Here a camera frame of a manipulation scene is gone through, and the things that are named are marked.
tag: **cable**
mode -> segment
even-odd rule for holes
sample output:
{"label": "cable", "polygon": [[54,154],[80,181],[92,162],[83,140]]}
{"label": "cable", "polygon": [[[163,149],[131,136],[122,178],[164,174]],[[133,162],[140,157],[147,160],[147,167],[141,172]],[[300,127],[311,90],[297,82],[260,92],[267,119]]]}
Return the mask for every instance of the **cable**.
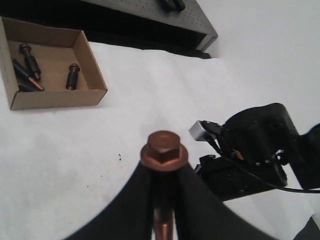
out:
{"label": "cable", "polygon": [[228,162],[231,162],[232,164],[234,164],[238,169],[240,169],[241,171],[245,172],[246,174],[250,175],[251,177],[254,177],[255,179],[259,180],[260,182],[262,182],[265,185],[268,185],[272,188],[278,189],[278,190],[282,190],[282,191],[286,191],[286,192],[291,192],[291,193],[300,193],[300,194],[320,194],[320,190],[303,190],[303,189],[295,189],[295,188],[288,188],[288,187],[283,187],[283,186],[276,186],[273,185],[272,183],[269,183],[265,180],[263,180],[262,178],[258,177],[257,175],[254,175],[253,173],[251,173],[250,171],[244,169],[242,166],[240,166],[239,164],[237,164],[234,160],[230,159],[229,157],[224,156],[223,152],[221,151],[221,149],[219,148],[219,146],[217,145],[216,141],[212,138],[212,137],[207,137],[206,138],[207,142],[210,144],[211,147],[214,148],[214,150],[220,154],[220,156],[222,158],[224,158],[225,160],[227,160]]}

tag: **white table surface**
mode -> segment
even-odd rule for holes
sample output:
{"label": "white table surface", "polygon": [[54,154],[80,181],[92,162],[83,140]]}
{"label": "white table surface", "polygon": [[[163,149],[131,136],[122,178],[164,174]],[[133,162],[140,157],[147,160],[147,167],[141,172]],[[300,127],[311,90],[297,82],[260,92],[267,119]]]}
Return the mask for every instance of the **white table surface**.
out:
{"label": "white table surface", "polygon": [[[10,111],[0,84],[1,240],[59,240],[79,229],[125,185],[152,132],[179,134],[195,166],[214,153],[189,135],[196,120],[223,124],[270,103],[229,77],[220,59],[90,45],[109,87],[96,107]],[[302,194],[278,190],[226,204],[281,240],[292,240],[313,214]]]}

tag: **copper bolt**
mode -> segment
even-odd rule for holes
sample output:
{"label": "copper bolt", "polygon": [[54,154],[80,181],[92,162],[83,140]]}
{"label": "copper bolt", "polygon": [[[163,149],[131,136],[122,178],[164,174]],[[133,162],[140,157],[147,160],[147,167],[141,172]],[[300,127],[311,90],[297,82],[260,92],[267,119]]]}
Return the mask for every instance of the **copper bolt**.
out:
{"label": "copper bolt", "polygon": [[176,171],[187,164],[189,157],[180,137],[170,131],[151,134],[140,156],[143,165],[159,172]]}
{"label": "copper bolt", "polygon": [[172,240],[176,172],[188,162],[188,151],[180,137],[170,131],[151,134],[141,150],[141,163],[153,174],[153,229],[156,240]]}
{"label": "copper bolt", "polygon": [[69,74],[65,85],[66,89],[73,91],[77,88],[79,72],[80,67],[78,64],[73,63],[69,66]]}
{"label": "copper bolt", "polygon": [[45,88],[43,86],[41,86],[33,77],[31,77],[31,76],[28,77],[28,81],[31,82],[40,91],[45,90]]}
{"label": "copper bolt", "polygon": [[38,66],[37,60],[34,56],[31,55],[31,46],[28,44],[20,44],[19,52],[24,55],[25,65],[34,75],[36,81],[41,79],[41,70]]}

